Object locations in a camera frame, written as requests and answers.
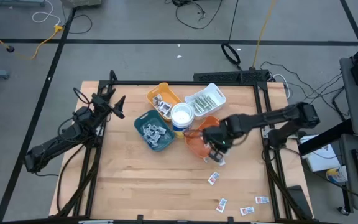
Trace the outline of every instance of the white basket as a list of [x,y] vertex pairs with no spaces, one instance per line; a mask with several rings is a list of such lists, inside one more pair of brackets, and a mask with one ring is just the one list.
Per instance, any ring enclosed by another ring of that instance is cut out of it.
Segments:
[[201,90],[195,93],[194,95],[185,96],[185,102],[191,105],[192,102],[194,102],[194,100],[201,95],[210,96],[217,106],[215,106],[210,110],[206,110],[202,113],[199,113],[195,110],[196,120],[201,120],[207,117],[208,115],[214,113],[215,111],[222,108],[223,104],[226,102],[226,97],[223,95],[221,90],[214,83],[210,83],[204,90]]

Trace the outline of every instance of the orange basket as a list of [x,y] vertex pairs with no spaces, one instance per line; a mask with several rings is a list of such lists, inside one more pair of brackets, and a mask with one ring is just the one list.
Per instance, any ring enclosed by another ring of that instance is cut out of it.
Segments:
[[[210,126],[219,126],[219,120],[214,116],[206,117],[205,121],[197,128],[197,130],[203,130]],[[194,131],[189,132],[185,137],[186,145],[200,158],[208,157],[211,149],[205,146],[201,132]]]
[[172,107],[175,106],[177,103],[181,103],[181,100],[172,92],[172,90],[169,88],[168,83],[160,83],[154,89],[150,90],[147,93],[147,99],[149,100],[150,104],[158,111],[161,117],[165,121],[171,121],[170,118],[164,117],[164,115],[153,104],[153,98],[158,94],[161,95],[162,101],[172,104]]

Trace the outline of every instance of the gray floor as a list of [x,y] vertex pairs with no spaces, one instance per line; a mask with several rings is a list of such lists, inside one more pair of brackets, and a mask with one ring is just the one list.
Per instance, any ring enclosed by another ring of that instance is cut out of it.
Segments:
[[[61,17],[59,0],[50,0],[54,14]],[[80,10],[93,20],[93,28],[87,34],[68,36],[69,39],[211,39],[221,40],[229,36],[235,1],[224,0],[222,8],[209,27],[193,30],[177,22],[175,7],[163,0],[105,1],[102,7]],[[347,0],[358,25],[358,0]],[[218,1],[200,1],[212,16]],[[268,0],[240,0],[234,23],[232,39],[256,40],[269,8]],[[45,39],[53,32],[54,18],[36,24],[31,15],[36,11],[49,11],[37,6],[0,6],[0,38]],[[196,9],[187,6],[180,15],[188,22],[196,21]],[[89,22],[83,17],[74,21],[71,31],[84,30]],[[336,40],[357,41],[339,0],[286,0],[279,1],[267,25],[264,40]],[[36,44],[12,44],[22,54],[32,55]],[[242,66],[249,67],[254,45],[236,45]],[[7,53],[0,45],[0,69],[11,72],[11,78],[0,80],[0,199],[16,161],[27,128],[44,84],[56,44],[45,44],[36,60],[21,60]],[[257,65],[268,60],[284,64],[312,87],[329,81],[339,74],[339,59],[349,57],[358,47],[327,46],[274,46],[263,45],[259,49]],[[265,65],[273,74],[280,73],[288,82],[301,85],[294,75],[280,67]],[[235,68],[224,58],[219,45],[176,44],[66,44],[57,65],[55,76],[44,104],[32,146],[56,135],[57,126],[71,115],[76,104],[73,87],[80,87],[83,80],[107,79],[113,69],[120,80],[192,80],[194,73],[230,71]],[[329,90],[342,86],[342,80]],[[303,87],[307,93],[311,90]],[[290,103],[303,101],[301,90],[290,85]],[[330,101],[332,95],[326,96]],[[345,113],[346,96],[337,102]],[[321,99],[313,102],[321,124],[308,130],[321,133],[340,123],[338,115]],[[52,160],[42,173],[58,173],[61,158]],[[336,207],[342,206],[341,190],[314,176],[306,174],[311,201],[316,218],[327,222],[355,223],[358,211],[345,217]],[[18,184],[5,216],[5,220],[22,220],[46,217],[56,186],[55,177],[36,177],[21,172]]]

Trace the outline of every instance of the wooden tabletop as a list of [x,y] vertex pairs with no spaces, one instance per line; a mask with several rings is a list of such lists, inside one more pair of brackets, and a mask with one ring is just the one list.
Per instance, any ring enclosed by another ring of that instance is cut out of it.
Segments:
[[[91,98],[97,87],[98,82],[83,82],[81,91]],[[135,220],[138,214],[143,214],[145,220],[224,221],[233,216],[235,221],[274,221],[271,203],[255,203],[255,196],[270,197],[265,163],[260,156],[262,140],[259,129],[253,129],[244,143],[225,155],[224,166],[212,161],[205,163],[186,147],[182,139],[176,139],[161,152],[151,151],[136,131],[134,121],[153,109],[146,99],[147,92],[153,87],[115,86],[117,91],[111,104],[126,95],[126,117],[121,120],[112,115],[106,125],[91,217]],[[182,101],[186,95],[204,87],[170,86]],[[218,87],[227,101],[213,116],[223,119],[235,113],[257,113],[252,87]],[[268,83],[268,92],[273,110],[287,105],[282,83]],[[77,109],[81,106],[82,102],[78,101]],[[288,141],[287,147],[298,150],[295,141]],[[75,151],[72,149],[65,153],[63,164]],[[82,150],[71,160],[62,177],[61,207],[78,186],[84,152]],[[280,153],[287,186],[301,185],[311,207],[299,156],[284,150]],[[210,185],[207,180],[213,172],[220,176],[214,185]],[[281,195],[278,189],[276,192],[280,216],[284,217]],[[83,197],[87,196],[88,190],[85,190]],[[227,200],[223,213],[216,211],[221,198]],[[80,214],[84,213],[86,199],[82,202]],[[255,208],[255,213],[241,216],[240,208],[250,206]],[[55,193],[50,214],[56,212]]]

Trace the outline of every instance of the yellow cable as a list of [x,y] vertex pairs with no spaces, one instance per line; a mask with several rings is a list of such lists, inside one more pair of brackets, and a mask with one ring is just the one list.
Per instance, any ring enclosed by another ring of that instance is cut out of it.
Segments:
[[268,14],[267,14],[267,16],[266,16],[264,26],[262,27],[262,30],[260,31],[258,43],[256,44],[254,62],[252,63],[252,67],[253,67],[253,68],[255,67],[256,59],[257,59],[257,57],[258,57],[258,50],[259,50],[260,40],[261,40],[261,38],[262,38],[262,36],[263,36],[263,34],[264,34],[264,32],[265,32],[265,28],[266,28],[267,21],[269,21],[270,16],[272,15],[272,11],[273,11],[273,8],[274,8],[274,5],[275,5],[275,4],[276,4],[276,0],[272,0],[272,4],[270,5],[270,8],[268,9]]
[[[55,32],[46,40],[44,40],[43,42],[41,42],[36,50],[35,50],[35,53],[33,54],[33,56],[31,58],[27,58],[25,55],[22,55],[20,54],[19,52],[14,52],[17,56],[19,56],[20,58],[23,58],[23,59],[29,59],[29,60],[33,60],[36,58],[37,54],[38,54],[38,50],[39,48],[41,47],[42,44],[48,42],[50,39],[52,39],[57,33],[59,33],[60,31],[63,30],[63,27],[62,26],[58,26],[58,25],[55,25]],[[2,44],[3,46],[5,46],[7,49],[10,48],[10,46],[8,46],[7,44],[5,44],[3,41],[0,40],[0,44]]]

